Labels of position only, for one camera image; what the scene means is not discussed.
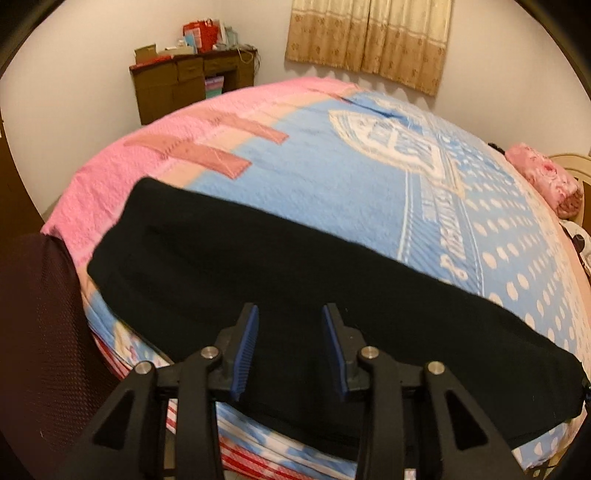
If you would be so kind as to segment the black knit garment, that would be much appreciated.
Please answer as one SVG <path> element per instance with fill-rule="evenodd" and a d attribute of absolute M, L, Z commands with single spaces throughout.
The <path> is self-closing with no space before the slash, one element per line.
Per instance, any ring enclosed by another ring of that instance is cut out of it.
<path fill-rule="evenodd" d="M 346 460 L 362 408 L 332 390 L 322 308 L 394 359 L 447 365 L 511 447 L 577 417 L 585 373 L 513 313 L 359 244 L 236 203 L 138 181 L 88 274 L 122 322 L 180 362 L 259 307 L 238 410 Z"/>

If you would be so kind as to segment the dark red dotted sleeve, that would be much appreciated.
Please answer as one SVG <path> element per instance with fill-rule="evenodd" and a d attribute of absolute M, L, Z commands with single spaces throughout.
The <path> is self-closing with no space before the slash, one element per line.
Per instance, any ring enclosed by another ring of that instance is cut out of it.
<path fill-rule="evenodd" d="M 65 244 L 1 144 L 1 476 L 50 479 L 118 381 L 85 318 Z"/>

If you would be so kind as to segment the blue polka dot bedspread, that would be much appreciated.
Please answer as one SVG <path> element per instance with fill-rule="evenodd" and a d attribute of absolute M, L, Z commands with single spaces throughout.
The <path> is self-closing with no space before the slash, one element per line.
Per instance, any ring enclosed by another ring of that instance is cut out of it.
<path fill-rule="evenodd" d="M 544 197 L 505 156 L 407 102 L 303 78 L 226 93 L 103 149 L 43 232 L 64 241 L 89 327 L 120 375 L 173 349 L 108 308 L 86 267 L 143 177 L 369 247 L 508 308 L 590 360 L 590 288 Z"/>

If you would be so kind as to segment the white circle patterned pillow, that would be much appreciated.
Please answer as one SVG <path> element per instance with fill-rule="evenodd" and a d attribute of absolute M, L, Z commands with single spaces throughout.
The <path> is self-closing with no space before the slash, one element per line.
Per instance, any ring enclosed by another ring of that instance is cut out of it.
<path fill-rule="evenodd" d="M 561 220 L 560 224 L 571 239 L 578 254 L 580 262 L 587 276 L 591 275 L 591 239 L 590 235 L 577 223 L 570 220 Z"/>

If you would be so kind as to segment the pink floral folded blanket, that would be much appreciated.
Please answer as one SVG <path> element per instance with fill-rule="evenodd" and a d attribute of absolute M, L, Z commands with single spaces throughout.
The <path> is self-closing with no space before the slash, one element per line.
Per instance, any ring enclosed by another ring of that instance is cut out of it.
<path fill-rule="evenodd" d="M 571 219 L 580 213 L 583 188 L 561 165 L 524 143 L 514 145 L 504 155 L 558 218 Z"/>

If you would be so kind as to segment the dark brown wooden desk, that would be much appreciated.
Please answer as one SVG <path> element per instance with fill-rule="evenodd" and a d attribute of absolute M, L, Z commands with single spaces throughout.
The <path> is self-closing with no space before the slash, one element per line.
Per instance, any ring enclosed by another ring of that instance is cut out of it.
<path fill-rule="evenodd" d="M 206 82 L 222 79 L 228 93 L 252 87 L 259 66 L 259 51 L 246 46 L 191 55 L 161 57 L 132 65 L 140 124 L 148 125 L 176 110 L 206 99 Z"/>

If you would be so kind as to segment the cream and brown headboard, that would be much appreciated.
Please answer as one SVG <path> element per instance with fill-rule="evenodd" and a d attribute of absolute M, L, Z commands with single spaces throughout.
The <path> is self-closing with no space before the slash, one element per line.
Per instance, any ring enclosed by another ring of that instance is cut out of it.
<path fill-rule="evenodd" d="M 573 218 L 575 223 L 583 227 L 585 223 L 585 214 L 587 208 L 590 206 L 590 157 L 577 153 L 562 153 L 551 155 L 550 159 L 561 165 L 567 172 L 569 172 L 578 181 L 583 189 L 583 202 L 581 210 L 577 216 Z"/>

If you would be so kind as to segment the brown cardboard box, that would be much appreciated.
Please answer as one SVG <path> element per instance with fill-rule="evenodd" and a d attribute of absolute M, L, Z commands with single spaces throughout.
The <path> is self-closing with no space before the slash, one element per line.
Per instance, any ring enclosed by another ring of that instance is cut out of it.
<path fill-rule="evenodd" d="M 134 50 L 135 64 L 144 64 L 158 58 L 155 44 L 139 47 Z"/>

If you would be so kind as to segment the gold patterned window curtain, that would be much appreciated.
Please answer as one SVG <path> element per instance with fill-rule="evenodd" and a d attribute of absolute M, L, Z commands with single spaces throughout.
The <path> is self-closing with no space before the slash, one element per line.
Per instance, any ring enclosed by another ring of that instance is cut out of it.
<path fill-rule="evenodd" d="M 438 94 L 452 0 L 294 1 L 286 59 L 378 75 Z"/>

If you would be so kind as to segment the red gift bag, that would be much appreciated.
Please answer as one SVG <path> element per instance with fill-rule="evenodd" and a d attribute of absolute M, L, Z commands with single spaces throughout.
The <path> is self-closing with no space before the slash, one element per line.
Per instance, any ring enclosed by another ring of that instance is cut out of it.
<path fill-rule="evenodd" d="M 218 41 L 219 23 L 211 19 L 190 22 L 182 26 L 182 35 L 195 53 L 211 52 Z"/>

